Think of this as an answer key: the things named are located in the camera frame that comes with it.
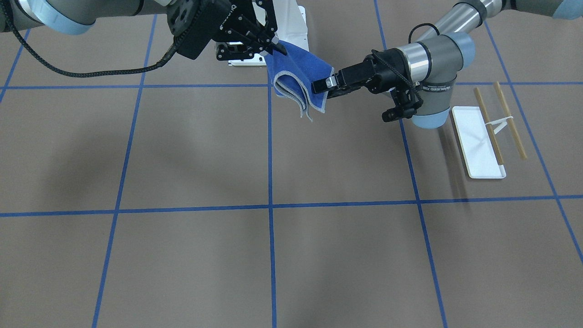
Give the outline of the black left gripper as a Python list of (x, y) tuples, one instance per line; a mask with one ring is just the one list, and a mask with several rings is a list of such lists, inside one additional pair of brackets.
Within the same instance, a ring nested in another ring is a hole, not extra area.
[(405, 80), (414, 83), (405, 54), (399, 49), (389, 49), (373, 51), (361, 63), (312, 82), (312, 91), (327, 92), (327, 99), (333, 99), (365, 87), (377, 95), (393, 87), (406, 86)]

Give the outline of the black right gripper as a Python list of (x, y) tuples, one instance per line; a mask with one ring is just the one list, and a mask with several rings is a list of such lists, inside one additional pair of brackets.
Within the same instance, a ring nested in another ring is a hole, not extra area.
[[(167, 24), (174, 37), (173, 52), (195, 60), (211, 41), (225, 40), (223, 26), (232, 16), (232, 10), (231, 0), (171, 0), (167, 6)], [(256, 54), (288, 55), (275, 33), (258, 32), (255, 40)]]

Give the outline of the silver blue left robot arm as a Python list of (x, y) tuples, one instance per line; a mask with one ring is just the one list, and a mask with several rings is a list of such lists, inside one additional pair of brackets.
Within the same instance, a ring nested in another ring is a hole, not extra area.
[(450, 112), (458, 72), (472, 64), (476, 46), (471, 31), (505, 10), (554, 19), (582, 16), (580, 0), (459, 0), (417, 40), (385, 51), (372, 50), (358, 64), (312, 83), (328, 99), (361, 87), (387, 93), (395, 106), (383, 112), (386, 123), (410, 119), (420, 128), (441, 127)]

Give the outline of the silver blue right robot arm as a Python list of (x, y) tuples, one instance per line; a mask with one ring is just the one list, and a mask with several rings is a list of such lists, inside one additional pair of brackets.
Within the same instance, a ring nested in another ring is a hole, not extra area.
[(276, 35), (271, 0), (10, 0), (1, 15), (1, 31), (9, 18), (18, 31), (46, 26), (65, 35), (81, 35), (101, 17), (164, 13), (178, 54), (196, 59), (214, 41), (219, 61), (246, 60), (279, 52), (287, 55)]

